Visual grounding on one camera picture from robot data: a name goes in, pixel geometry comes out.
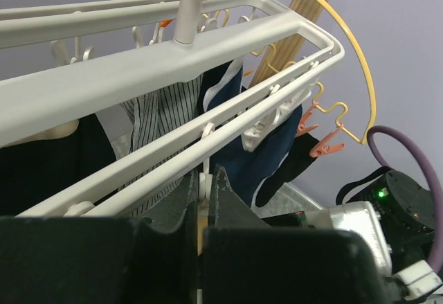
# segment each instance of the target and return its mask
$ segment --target black plastic part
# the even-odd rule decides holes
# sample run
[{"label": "black plastic part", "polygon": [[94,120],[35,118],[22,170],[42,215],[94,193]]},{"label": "black plastic part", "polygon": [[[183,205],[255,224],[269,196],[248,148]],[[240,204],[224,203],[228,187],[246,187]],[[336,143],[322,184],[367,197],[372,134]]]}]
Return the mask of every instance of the black plastic part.
[{"label": "black plastic part", "polygon": [[0,303],[196,303],[197,178],[146,220],[0,219]]},{"label": "black plastic part", "polygon": [[270,226],[290,226],[298,228],[302,228],[304,226],[297,213],[265,217],[262,220]]},{"label": "black plastic part", "polygon": [[428,257],[435,226],[431,193],[408,175],[391,170],[366,186],[350,202],[368,201],[381,215],[380,225],[392,247],[392,272]]},{"label": "black plastic part", "polygon": [[357,234],[207,228],[203,303],[391,304]]},{"label": "black plastic part", "polygon": [[215,226],[241,226],[251,228],[269,228],[235,194],[229,184],[228,175],[223,167],[214,169],[213,185],[210,191],[208,224]]},{"label": "black plastic part", "polygon": [[338,192],[338,194],[335,198],[335,204],[336,205],[343,204],[343,201],[345,200],[345,198],[349,192],[351,192],[352,190],[354,190],[355,188],[358,188],[359,186],[361,186],[363,184],[369,183],[370,181],[377,179],[378,177],[386,174],[390,170],[392,170],[392,169],[389,167],[383,166],[383,167],[380,167],[380,168],[374,170],[374,172],[372,172],[367,177],[365,177],[359,181],[353,181],[352,183],[346,184]]}]

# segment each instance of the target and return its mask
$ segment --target wooden pole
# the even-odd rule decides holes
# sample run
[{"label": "wooden pole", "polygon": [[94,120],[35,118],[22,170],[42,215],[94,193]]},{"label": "wooden pole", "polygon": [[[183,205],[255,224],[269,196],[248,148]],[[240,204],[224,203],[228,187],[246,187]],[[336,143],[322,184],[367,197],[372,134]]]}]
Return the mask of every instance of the wooden pole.
[{"label": "wooden pole", "polygon": [[[323,8],[315,0],[292,0],[289,7],[312,22],[316,22],[323,11]],[[287,62],[294,59],[298,51],[300,51],[304,40],[305,39],[299,35],[292,35],[277,42],[275,44],[277,51],[275,52],[275,57],[271,65],[277,70],[281,70]],[[272,70],[266,65],[270,54],[271,52],[268,49],[255,72],[250,87],[255,86],[273,75]]]}]

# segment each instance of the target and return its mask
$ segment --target hanger clip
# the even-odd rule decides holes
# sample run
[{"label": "hanger clip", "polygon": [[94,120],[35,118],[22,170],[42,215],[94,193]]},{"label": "hanger clip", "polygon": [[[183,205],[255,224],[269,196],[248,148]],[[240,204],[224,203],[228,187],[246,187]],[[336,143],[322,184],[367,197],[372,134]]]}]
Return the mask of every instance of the hanger clip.
[{"label": "hanger clip", "polygon": [[[203,130],[203,134],[201,135],[202,139],[205,139],[215,130],[214,123],[208,123]],[[209,159],[205,159],[203,161],[203,172],[199,174],[199,201],[203,201],[205,198],[209,200],[210,197],[210,189],[213,185],[213,176],[209,173]]]},{"label": "hanger clip", "polygon": [[309,107],[309,109],[303,114],[302,118],[300,119],[300,123],[297,127],[297,136],[302,136],[303,134],[312,131],[313,129],[316,129],[318,127],[318,124],[311,125],[309,127],[306,126],[306,121],[309,119],[309,117],[312,116],[312,113],[314,112],[314,109],[317,106],[317,102],[312,103],[312,106]]},{"label": "hanger clip", "polygon": [[332,154],[335,152],[339,152],[343,148],[345,148],[344,143],[339,143],[338,145],[332,145],[332,146],[327,145],[327,143],[332,138],[334,138],[342,129],[343,129],[343,124],[341,124],[339,127],[337,127],[335,131],[329,133],[325,138],[321,139],[321,141],[319,141],[317,143],[317,145],[315,145],[314,148],[311,149],[311,152],[309,152],[309,155],[311,157],[321,157],[326,154]]}]

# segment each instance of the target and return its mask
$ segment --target clothespin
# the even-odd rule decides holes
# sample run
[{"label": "clothespin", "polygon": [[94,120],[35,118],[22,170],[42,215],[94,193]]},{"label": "clothespin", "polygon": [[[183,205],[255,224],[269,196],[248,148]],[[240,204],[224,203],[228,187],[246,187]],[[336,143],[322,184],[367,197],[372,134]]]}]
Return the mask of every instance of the clothespin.
[{"label": "clothespin", "polygon": [[217,18],[209,18],[206,20],[204,26],[201,27],[200,33],[214,29],[217,29]]},{"label": "clothespin", "polygon": [[245,73],[243,73],[243,76],[244,76],[244,77],[247,77],[247,76],[250,75],[252,72],[254,72],[254,70],[246,71]]},{"label": "clothespin", "polygon": [[152,39],[150,40],[148,45],[153,45],[154,43],[160,43],[163,41],[163,31],[165,30],[164,27],[161,26],[161,24],[157,23],[155,25],[154,29],[154,35],[152,36]]},{"label": "clothespin", "polygon": [[[80,11],[75,11],[73,14],[79,14]],[[68,47],[64,43],[63,39],[57,39],[51,42],[51,53],[58,66],[64,66],[74,64],[77,62],[83,62],[90,60],[93,57],[94,47],[89,46],[84,52],[82,52],[82,38],[80,36],[75,37],[74,56],[69,55]]]},{"label": "clothespin", "polygon": [[145,46],[143,36],[141,35],[141,29],[139,26],[132,27],[132,38],[136,42],[136,48],[142,48]]},{"label": "clothespin", "polygon": [[[213,133],[214,130],[214,123],[208,123],[203,130],[201,138],[205,139],[207,136]],[[210,189],[213,185],[213,176],[209,173],[209,159],[205,159],[203,161],[203,172],[200,172],[199,174],[199,181],[199,200],[203,201],[205,198],[209,200]]]},{"label": "clothespin", "polygon": [[317,102],[312,103],[312,106],[309,107],[309,109],[303,114],[302,118],[300,119],[300,123],[297,127],[297,136],[302,136],[303,134],[312,131],[313,129],[316,129],[318,127],[318,124],[311,125],[309,127],[306,127],[306,121],[311,117],[312,113],[314,112],[314,109],[317,106]]},{"label": "clothespin", "polygon": [[310,157],[321,157],[326,154],[339,152],[343,148],[345,148],[344,143],[339,143],[338,145],[333,146],[327,145],[327,142],[334,138],[342,129],[343,124],[337,127],[335,131],[329,133],[325,138],[321,139],[321,141],[319,141],[317,145],[315,145],[314,148],[311,149],[311,152],[309,152]]},{"label": "clothespin", "polygon": [[160,23],[160,27],[166,28],[172,22],[172,20],[165,20]]}]

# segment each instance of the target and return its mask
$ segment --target purple cable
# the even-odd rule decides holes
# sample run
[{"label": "purple cable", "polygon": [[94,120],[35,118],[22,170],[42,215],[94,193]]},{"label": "purple cable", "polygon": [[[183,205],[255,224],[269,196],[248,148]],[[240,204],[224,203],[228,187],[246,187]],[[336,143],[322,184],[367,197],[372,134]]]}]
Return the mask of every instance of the purple cable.
[{"label": "purple cable", "polygon": [[384,133],[399,141],[412,154],[428,182],[429,190],[433,196],[435,205],[435,229],[434,242],[428,257],[428,264],[435,273],[440,271],[443,265],[443,191],[437,174],[426,158],[424,153],[407,136],[387,126],[374,126],[368,131],[368,145],[374,157],[382,166],[389,166],[380,154],[374,142],[374,134]]}]

